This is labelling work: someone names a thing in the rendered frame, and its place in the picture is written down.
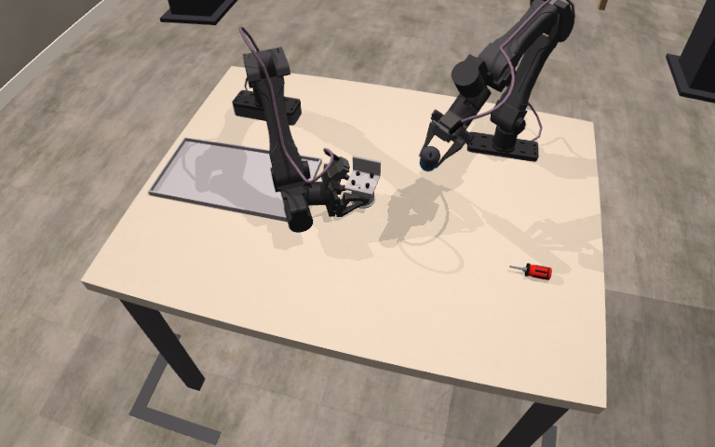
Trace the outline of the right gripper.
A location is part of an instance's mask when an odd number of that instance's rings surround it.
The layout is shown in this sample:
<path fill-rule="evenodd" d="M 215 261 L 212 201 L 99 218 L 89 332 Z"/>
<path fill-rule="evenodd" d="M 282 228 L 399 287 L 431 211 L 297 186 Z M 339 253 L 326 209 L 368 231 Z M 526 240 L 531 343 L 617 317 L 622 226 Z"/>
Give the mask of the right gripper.
<path fill-rule="evenodd" d="M 340 173 L 337 160 L 333 159 L 330 168 L 321 176 L 322 182 L 313 182 L 307 185 L 308 190 L 308 206 L 326 205 L 330 217 L 343 217 L 350 211 L 359 208 L 369 203 L 369 199 L 363 196 L 357 196 L 349 193 L 344 193 L 343 198 L 340 195 L 345 188 L 341 185 L 341 179 L 335 182 L 333 178 Z M 347 207 L 350 201 L 362 201 L 357 204 Z"/>

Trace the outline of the blue electric screwdriver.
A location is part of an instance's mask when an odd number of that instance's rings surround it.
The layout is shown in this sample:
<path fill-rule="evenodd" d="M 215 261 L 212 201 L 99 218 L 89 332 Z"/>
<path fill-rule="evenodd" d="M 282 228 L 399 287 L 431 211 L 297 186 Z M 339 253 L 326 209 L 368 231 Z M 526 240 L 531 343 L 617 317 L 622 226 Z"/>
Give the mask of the blue electric screwdriver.
<path fill-rule="evenodd" d="M 440 160 L 440 152 L 435 146 L 427 146 L 421 152 L 420 167 L 424 171 L 432 171 Z"/>

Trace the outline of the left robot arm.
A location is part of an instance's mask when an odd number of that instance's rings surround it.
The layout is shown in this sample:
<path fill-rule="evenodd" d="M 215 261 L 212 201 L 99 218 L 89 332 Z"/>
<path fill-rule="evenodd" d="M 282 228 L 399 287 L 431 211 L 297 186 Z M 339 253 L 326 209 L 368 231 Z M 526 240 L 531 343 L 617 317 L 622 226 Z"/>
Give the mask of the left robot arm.
<path fill-rule="evenodd" d="M 500 51 L 500 46 L 508 39 L 503 51 L 510 59 L 516 77 L 513 92 L 505 104 L 491 113 L 490 120 L 496 125 L 495 137 L 471 131 L 475 138 L 467 146 L 469 151 L 538 159 L 538 142 L 517 137 L 525 130 L 526 121 L 523 118 L 527 114 L 526 108 L 537 77 L 558 42 L 568 38 L 573 25 L 570 4 L 560 0 L 553 5 L 547 4 L 546 0 L 531 0 L 528 11 L 506 34 L 484 48 L 478 58 L 469 54 L 453 67 L 452 81 L 460 92 L 458 97 L 466 99 L 465 105 L 472 104 L 479 112 L 492 94 L 487 86 L 499 92 L 507 87 L 497 100 L 498 105 L 510 90 L 512 78 L 508 62 Z"/>

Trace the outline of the dark grey cylinder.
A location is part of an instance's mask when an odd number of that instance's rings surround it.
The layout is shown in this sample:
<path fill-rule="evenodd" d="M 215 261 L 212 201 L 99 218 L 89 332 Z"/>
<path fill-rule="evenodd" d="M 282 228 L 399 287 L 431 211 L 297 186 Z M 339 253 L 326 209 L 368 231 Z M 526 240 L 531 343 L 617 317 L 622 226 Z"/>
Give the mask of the dark grey cylinder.
<path fill-rule="evenodd" d="M 375 202 L 375 195 L 374 195 L 374 193 L 373 193 L 372 196 L 369 196 L 369 195 L 364 195 L 364 194 L 361 194 L 361 193 L 357 193 L 357 192 L 352 192 L 352 191 L 351 191 L 351 194 L 357 195 L 357 196 L 363 196 L 363 197 L 366 197 L 366 198 L 369 199 L 369 203 L 366 204 L 366 205 L 363 205 L 363 206 L 359 207 L 360 209 L 369 208 L 369 207 L 372 206 L 372 205 L 374 204 L 374 202 Z M 354 205 L 354 204 L 357 204 L 357 203 L 359 203 L 359 202 L 362 202 L 362 201 L 351 201 L 351 203 L 352 203 L 353 205 Z"/>

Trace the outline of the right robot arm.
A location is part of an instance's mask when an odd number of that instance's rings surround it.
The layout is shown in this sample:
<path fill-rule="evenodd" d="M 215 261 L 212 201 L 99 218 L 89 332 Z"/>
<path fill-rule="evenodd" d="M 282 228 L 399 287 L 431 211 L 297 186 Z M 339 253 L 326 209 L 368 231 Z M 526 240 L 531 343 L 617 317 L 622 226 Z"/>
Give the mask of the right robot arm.
<path fill-rule="evenodd" d="M 256 52 L 265 65 L 270 80 L 266 80 L 263 67 L 256 57 L 252 53 L 248 54 L 243 54 L 243 59 L 248 70 L 246 73 L 249 87 L 253 88 L 253 91 L 240 90 L 232 104 L 236 107 L 264 111 L 269 131 L 269 155 L 272 164 L 270 170 L 275 191 L 280 192 L 281 196 L 283 195 L 284 211 L 290 230 L 301 233 L 313 225 L 313 218 L 307 203 L 307 185 L 309 183 L 302 179 L 287 158 L 289 155 L 303 176 L 307 180 L 311 179 L 308 162 L 307 160 L 302 161 L 298 153 L 298 148 L 290 133 L 288 120 L 288 115 L 295 114 L 301 100 L 291 97 L 284 99 L 284 76 L 290 75 L 290 67 L 282 47 Z M 277 76 L 277 78 L 271 78 L 271 75 Z M 253 92 L 255 92 L 255 97 Z"/>

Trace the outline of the red screwdriver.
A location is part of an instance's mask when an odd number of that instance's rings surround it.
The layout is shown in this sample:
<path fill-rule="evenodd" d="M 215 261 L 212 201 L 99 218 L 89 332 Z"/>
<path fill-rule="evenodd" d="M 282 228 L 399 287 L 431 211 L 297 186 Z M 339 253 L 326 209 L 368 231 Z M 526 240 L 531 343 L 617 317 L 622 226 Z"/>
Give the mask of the red screwdriver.
<path fill-rule="evenodd" d="M 550 280 L 552 275 L 552 269 L 550 267 L 545 267 L 535 264 L 526 264 L 526 267 L 511 266 L 511 268 L 516 268 L 525 272 L 525 277 L 541 278 Z"/>

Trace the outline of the grey l-shaped bracket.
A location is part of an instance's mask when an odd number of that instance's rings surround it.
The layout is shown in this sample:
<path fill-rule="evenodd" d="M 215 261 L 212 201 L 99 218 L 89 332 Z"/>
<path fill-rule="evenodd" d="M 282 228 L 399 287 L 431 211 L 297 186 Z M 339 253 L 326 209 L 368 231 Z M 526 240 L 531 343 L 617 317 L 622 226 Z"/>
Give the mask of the grey l-shaped bracket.
<path fill-rule="evenodd" d="M 357 171 L 360 172 L 359 176 L 356 175 Z M 372 179 L 370 177 L 370 173 L 374 174 Z M 346 183 L 344 190 L 372 196 L 376 185 L 380 179 L 380 176 L 381 161 L 360 156 L 353 156 L 353 170 Z M 356 181 L 355 185 L 351 184 L 352 180 Z M 368 189 L 366 188 L 366 183 L 370 184 L 370 187 Z"/>

